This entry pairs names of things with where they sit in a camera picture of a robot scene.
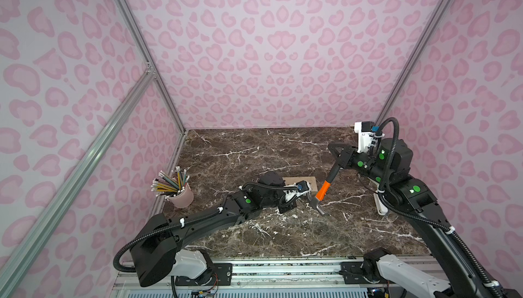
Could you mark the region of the orange black claw hammer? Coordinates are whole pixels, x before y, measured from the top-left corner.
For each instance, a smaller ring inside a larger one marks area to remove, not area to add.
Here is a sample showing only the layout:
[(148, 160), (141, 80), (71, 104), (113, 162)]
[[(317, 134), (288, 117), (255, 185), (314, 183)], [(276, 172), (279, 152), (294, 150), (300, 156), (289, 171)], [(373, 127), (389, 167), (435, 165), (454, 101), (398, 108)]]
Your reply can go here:
[(307, 199), (309, 202), (310, 207), (312, 207), (314, 210), (316, 210), (320, 216), (325, 216), (326, 212), (322, 209), (321, 203), (325, 198), (326, 193), (328, 192), (329, 188), (331, 187), (331, 184), (334, 182), (337, 174), (340, 170), (332, 170), (330, 169), (326, 180), (324, 181), (323, 185), (321, 186), (321, 189), (318, 190), (318, 192), (313, 195), (312, 193), (307, 194)]

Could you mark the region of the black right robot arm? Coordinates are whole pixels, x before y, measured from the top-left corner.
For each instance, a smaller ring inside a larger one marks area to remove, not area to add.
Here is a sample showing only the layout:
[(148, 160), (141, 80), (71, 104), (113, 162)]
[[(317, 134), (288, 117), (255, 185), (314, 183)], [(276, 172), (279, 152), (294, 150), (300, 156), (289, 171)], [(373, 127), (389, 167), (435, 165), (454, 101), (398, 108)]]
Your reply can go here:
[(357, 171), (377, 184), (378, 200), (407, 220), (447, 276), (440, 280), (427, 275), (380, 248), (365, 254), (362, 277), (393, 282), (416, 297), (519, 297), (484, 269), (428, 185), (410, 174), (413, 151), (400, 139), (397, 119), (390, 117), (381, 125), (358, 122), (354, 131), (359, 135), (357, 146), (328, 144), (335, 164), (317, 198), (324, 198), (340, 170)]

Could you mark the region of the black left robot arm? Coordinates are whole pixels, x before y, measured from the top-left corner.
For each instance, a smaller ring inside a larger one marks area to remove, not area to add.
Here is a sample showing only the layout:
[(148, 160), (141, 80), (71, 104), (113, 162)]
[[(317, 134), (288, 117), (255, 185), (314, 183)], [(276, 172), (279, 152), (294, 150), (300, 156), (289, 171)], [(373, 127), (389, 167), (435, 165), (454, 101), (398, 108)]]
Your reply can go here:
[(206, 210), (171, 219), (156, 214), (116, 253), (113, 267), (121, 273), (135, 274), (141, 287), (168, 277), (205, 284), (215, 273), (215, 264), (204, 249), (188, 250), (187, 246), (219, 230), (256, 219), (265, 209), (288, 212), (310, 190), (306, 180), (289, 185), (271, 171), (256, 182), (245, 183)]

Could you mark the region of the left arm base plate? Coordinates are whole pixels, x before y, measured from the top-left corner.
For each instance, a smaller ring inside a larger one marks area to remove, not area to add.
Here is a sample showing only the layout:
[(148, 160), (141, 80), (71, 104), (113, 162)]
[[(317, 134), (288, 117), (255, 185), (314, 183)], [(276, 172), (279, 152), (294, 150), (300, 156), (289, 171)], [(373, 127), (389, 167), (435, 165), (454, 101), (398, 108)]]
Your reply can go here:
[(196, 279), (179, 276), (175, 279), (176, 287), (205, 287), (211, 284), (230, 286), (232, 282), (233, 265), (231, 263), (215, 263)]

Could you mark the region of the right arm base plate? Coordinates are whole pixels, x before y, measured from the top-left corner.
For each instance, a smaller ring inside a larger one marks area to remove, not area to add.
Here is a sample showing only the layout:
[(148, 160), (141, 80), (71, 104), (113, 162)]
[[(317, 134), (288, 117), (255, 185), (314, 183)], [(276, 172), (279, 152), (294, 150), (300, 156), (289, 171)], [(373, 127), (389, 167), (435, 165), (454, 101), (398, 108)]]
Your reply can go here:
[(339, 275), (343, 276), (345, 284), (388, 284), (378, 271), (377, 262), (346, 261), (340, 264)]

